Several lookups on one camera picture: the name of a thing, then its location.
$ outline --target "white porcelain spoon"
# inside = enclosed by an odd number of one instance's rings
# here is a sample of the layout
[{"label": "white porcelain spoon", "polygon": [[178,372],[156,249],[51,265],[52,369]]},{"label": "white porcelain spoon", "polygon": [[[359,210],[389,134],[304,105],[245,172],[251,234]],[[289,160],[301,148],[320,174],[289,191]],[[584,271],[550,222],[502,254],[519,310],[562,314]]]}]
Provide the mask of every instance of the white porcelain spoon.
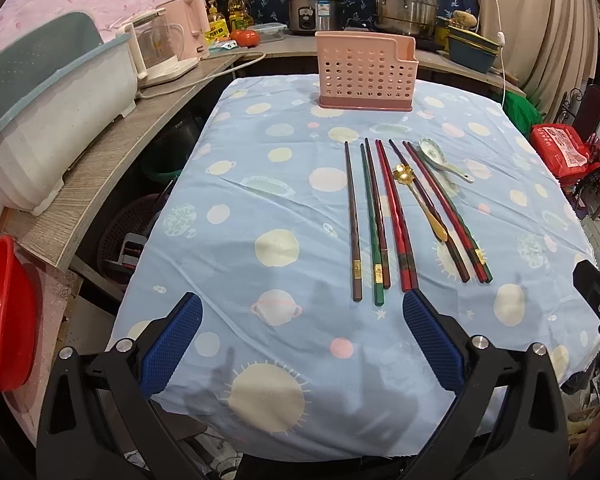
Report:
[{"label": "white porcelain spoon", "polygon": [[475,179],[471,175],[464,173],[460,168],[446,161],[445,154],[435,140],[424,138],[420,139],[419,144],[422,153],[434,168],[453,173],[469,184],[475,182]]}]

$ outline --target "polka dot tablecloth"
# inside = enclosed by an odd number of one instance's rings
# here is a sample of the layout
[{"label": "polka dot tablecloth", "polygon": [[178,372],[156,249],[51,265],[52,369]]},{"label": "polka dot tablecloth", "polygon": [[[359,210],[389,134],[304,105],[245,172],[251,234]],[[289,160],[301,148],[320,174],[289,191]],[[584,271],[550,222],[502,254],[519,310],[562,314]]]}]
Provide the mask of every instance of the polka dot tablecloth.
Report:
[{"label": "polka dot tablecloth", "polygon": [[[472,279],[461,283],[446,246],[400,187],[420,286],[438,311],[502,348],[543,342],[560,380],[583,369],[599,344],[598,320],[571,273],[592,251],[556,181],[498,105],[423,81],[409,114],[320,108],[318,92],[317,75],[234,81],[151,234],[112,340],[137,335],[189,290],[204,305],[198,334],[155,397],[164,408],[212,425],[238,450],[277,460],[415,454],[430,437],[453,394],[402,318],[382,180],[393,285],[384,307],[373,304],[364,137],[430,137],[475,177],[466,184],[451,176],[445,187],[488,260],[488,285],[468,260]],[[361,303],[350,289],[347,140]]]}]

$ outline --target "dish drainer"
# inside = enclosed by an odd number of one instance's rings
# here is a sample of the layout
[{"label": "dish drainer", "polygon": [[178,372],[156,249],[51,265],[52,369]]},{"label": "dish drainer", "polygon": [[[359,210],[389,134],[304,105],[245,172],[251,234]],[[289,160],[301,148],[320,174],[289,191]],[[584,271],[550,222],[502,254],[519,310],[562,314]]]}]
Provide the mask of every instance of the dish drainer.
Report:
[{"label": "dish drainer", "polygon": [[349,30],[315,33],[320,106],[410,112],[418,71],[410,36]]}]

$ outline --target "brown chopstick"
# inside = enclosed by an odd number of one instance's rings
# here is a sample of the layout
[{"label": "brown chopstick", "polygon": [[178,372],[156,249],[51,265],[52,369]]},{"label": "brown chopstick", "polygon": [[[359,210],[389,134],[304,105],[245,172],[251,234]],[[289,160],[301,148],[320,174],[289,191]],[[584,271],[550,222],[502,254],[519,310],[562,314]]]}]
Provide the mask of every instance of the brown chopstick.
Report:
[{"label": "brown chopstick", "polygon": [[374,168],[374,159],[369,147],[369,139],[365,137],[366,159],[369,166],[369,178],[371,180],[371,195],[374,199],[374,212],[376,213],[376,225],[378,226],[378,242],[380,245],[380,261],[382,262],[382,286],[389,288],[391,286],[391,277],[389,276],[389,251],[386,246],[386,234],[384,232],[384,220],[382,219],[382,206],[380,204],[380,193],[378,192],[378,181],[376,180],[376,170]]},{"label": "brown chopstick", "polygon": [[360,236],[358,235],[358,213],[356,211],[356,193],[353,189],[351,156],[349,143],[344,143],[347,159],[347,190],[349,191],[349,224],[351,227],[351,279],[353,301],[362,301],[362,262],[360,261]]},{"label": "brown chopstick", "polygon": [[[391,139],[389,139],[389,144],[394,149],[394,152],[396,153],[396,155],[398,155],[398,158],[400,158],[400,162],[403,163],[405,166],[408,165],[407,160],[404,158],[404,155],[400,152],[400,150],[398,149],[398,146],[396,146],[395,143]],[[418,192],[420,193],[420,195],[421,195],[422,199],[424,200],[430,213],[435,217],[435,219],[439,222],[439,224],[445,228],[446,232],[448,233],[449,229],[447,229],[445,223],[442,221],[442,217],[436,211],[436,207],[433,205],[433,202],[431,201],[431,198],[429,197],[427,190],[424,189],[424,186],[420,183],[418,177],[415,174],[414,174],[413,183],[416,185],[416,188],[418,189]],[[471,276],[469,275],[469,271],[466,269],[464,261],[462,260],[462,255],[460,254],[460,251],[458,250],[458,247],[456,246],[456,243],[454,242],[451,235],[447,236],[445,245],[446,245],[446,248],[449,250],[449,254],[451,254],[451,259],[456,264],[456,269],[458,270],[460,279],[462,280],[463,283],[468,282],[471,279]]]}]

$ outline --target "red plastic basin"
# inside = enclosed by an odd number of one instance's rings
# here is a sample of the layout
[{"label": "red plastic basin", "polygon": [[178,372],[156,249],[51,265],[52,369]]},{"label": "red plastic basin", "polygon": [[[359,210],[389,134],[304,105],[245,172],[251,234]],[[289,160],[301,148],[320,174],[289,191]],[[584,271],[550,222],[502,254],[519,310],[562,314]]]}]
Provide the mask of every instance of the red plastic basin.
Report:
[{"label": "red plastic basin", "polygon": [[36,301],[13,240],[0,237],[0,392],[22,386],[31,372],[36,341]]}]

